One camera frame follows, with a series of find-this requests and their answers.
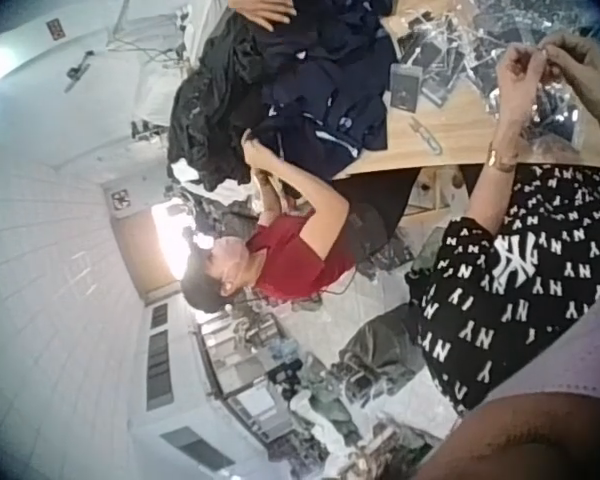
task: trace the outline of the ceiling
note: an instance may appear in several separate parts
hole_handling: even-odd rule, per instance
[[[0,49],[12,53],[14,69],[0,80],[0,162],[42,163],[59,173],[103,183],[132,173],[139,165],[164,161],[160,143],[138,144],[130,136],[147,56],[119,48],[122,43],[116,43],[115,50],[126,51],[112,51],[111,31],[126,6],[116,38],[143,48],[162,46],[165,38],[178,35],[171,18],[184,3],[1,2]],[[53,41],[46,26],[54,18],[66,33],[60,41]],[[79,64],[87,50],[95,52],[89,70],[65,93],[70,83],[67,71]]]

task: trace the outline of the wall sign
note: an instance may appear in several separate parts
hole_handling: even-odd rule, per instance
[[[47,22],[47,28],[49,29],[51,38],[53,38],[53,40],[56,42],[58,40],[62,40],[63,38],[65,38],[67,36],[67,34],[64,33],[64,29],[62,28],[62,24],[60,23],[59,18],[54,18],[53,20],[49,20]]]
[[[127,189],[118,190],[111,194],[111,203],[115,211],[124,210],[131,206],[131,200],[129,199],[129,191]]]

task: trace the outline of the skin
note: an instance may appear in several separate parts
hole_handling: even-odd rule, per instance
[[[600,47],[568,32],[547,36],[540,44],[549,64],[560,72],[600,124]]]
[[[349,214],[349,202],[330,185],[308,172],[282,161],[257,140],[242,139],[245,161],[252,168],[263,195],[264,212],[259,219],[269,225],[281,213],[280,199],[268,177],[273,175],[299,191],[313,207],[300,238],[324,260],[335,244]],[[220,293],[233,295],[255,285],[266,260],[266,251],[249,253],[244,241],[219,239],[211,249],[205,271],[222,281]]]
[[[297,15],[293,0],[229,0],[229,8],[270,32],[276,23],[290,23]]]
[[[509,206],[521,133],[531,117],[546,63],[540,50],[514,44],[498,65],[500,119],[491,146],[500,162],[495,168],[482,169],[466,213],[493,235],[500,230]]]
[[[599,49],[589,40],[561,33],[547,37],[541,47],[548,60],[543,78],[562,76],[600,122]],[[505,56],[505,62],[511,58]],[[531,106],[527,94],[532,90],[531,84],[538,82],[537,71],[529,72],[529,68],[520,80],[512,79],[515,68],[512,70],[511,64],[499,67],[503,103],[494,146],[505,160],[515,157],[514,138],[519,136],[521,122],[524,125],[527,118],[526,109]],[[514,98],[519,100],[517,106]],[[512,176],[497,168],[485,168],[471,198],[469,214],[494,234],[506,211]],[[591,469],[599,464],[600,400],[542,393],[503,398],[472,411],[422,466],[416,478],[580,479],[589,478]]]

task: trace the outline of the red shirt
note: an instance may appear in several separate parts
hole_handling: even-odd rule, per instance
[[[307,298],[331,285],[355,265],[344,235],[323,260],[300,238],[309,217],[278,216],[268,227],[258,225],[247,242],[251,253],[267,250],[255,287],[278,300]]]

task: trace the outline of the gold watch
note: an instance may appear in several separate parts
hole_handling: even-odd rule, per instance
[[[495,148],[493,148],[493,142],[489,143],[489,155],[487,156],[487,165],[497,169],[502,173],[511,173],[515,171],[516,159],[518,158],[518,153],[514,153],[511,157],[508,157],[506,161],[504,157],[498,152]]]

